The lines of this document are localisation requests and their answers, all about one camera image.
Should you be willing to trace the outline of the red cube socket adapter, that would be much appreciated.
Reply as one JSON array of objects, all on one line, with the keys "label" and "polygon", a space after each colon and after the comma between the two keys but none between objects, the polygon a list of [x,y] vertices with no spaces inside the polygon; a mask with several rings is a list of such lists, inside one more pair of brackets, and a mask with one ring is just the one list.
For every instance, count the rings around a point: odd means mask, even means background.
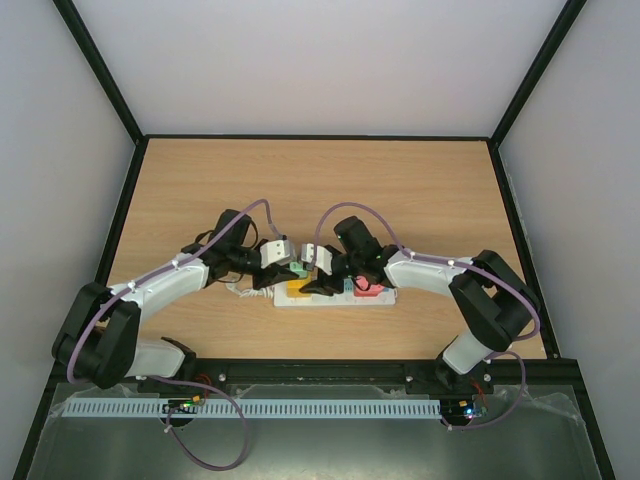
[{"label": "red cube socket adapter", "polygon": [[383,285],[371,283],[364,276],[357,276],[353,285],[353,294],[358,298],[377,298],[388,291]]}]

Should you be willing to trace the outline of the green plug adapter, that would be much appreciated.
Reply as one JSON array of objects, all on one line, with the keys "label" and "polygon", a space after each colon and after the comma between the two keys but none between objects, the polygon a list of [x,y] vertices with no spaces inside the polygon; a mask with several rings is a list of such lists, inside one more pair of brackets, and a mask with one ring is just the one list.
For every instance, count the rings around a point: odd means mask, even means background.
[{"label": "green plug adapter", "polygon": [[308,277],[308,271],[300,262],[292,261],[289,263],[288,268],[291,272],[295,273],[299,279],[305,279]]}]

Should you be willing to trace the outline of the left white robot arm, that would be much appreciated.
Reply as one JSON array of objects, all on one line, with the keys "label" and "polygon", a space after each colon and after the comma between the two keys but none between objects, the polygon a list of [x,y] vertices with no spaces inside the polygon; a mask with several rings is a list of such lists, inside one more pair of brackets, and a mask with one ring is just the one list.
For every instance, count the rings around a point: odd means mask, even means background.
[{"label": "left white robot arm", "polygon": [[227,209],[216,226],[198,234],[170,261],[125,283],[84,285],[52,345],[53,358],[66,366],[71,382],[86,380],[107,389],[129,377],[173,379],[182,374],[193,352],[168,337],[140,338],[141,326],[176,300],[224,283],[228,275],[250,278],[256,291],[293,280],[295,259],[290,240],[255,238],[247,214]]}]

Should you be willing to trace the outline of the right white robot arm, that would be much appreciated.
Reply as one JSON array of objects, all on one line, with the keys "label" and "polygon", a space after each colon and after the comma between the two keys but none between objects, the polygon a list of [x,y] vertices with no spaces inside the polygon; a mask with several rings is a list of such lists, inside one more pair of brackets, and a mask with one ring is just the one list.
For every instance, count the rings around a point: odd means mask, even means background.
[{"label": "right white robot arm", "polygon": [[434,373],[449,392],[466,385],[478,364],[539,332],[538,297],[492,250],[470,258],[448,258],[398,244],[383,246],[356,216],[339,222],[334,233],[340,250],[313,243],[302,246],[302,264],[317,274],[300,291],[330,297],[341,293],[349,279],[363,291],[377,286],[409,288],[452,298],[466,330],[438,355]]}]

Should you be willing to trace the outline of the yellow cube socket adapter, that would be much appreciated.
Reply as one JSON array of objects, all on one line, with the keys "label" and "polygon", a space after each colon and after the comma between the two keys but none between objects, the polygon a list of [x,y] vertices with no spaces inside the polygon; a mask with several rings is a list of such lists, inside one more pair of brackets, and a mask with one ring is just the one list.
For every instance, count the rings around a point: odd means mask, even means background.
[{"label": "yellow cube socket adapter", "polygon": [[286,283],[285,293],[288,298],[306,298],[310,297],[312,291],[310,290],[309,284],[312,284],[313,280],[311,278],[304,279],[295,279],[290,280]]}]

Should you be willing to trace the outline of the white power strip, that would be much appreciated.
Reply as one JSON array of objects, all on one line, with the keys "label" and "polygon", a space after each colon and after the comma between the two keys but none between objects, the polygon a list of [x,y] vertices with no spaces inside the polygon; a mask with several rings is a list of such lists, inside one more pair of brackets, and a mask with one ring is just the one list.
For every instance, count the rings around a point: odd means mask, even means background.
[{"label": "white power strip", "polygon": [[358,298],[344,293],[333,296],[313,294],[306,298],[288,298],[284,285],[274,287],[273,304],[279,308],[310,308],[310,307],[382,307],[396,304],[397,293],[388,289],[377,298]]}]

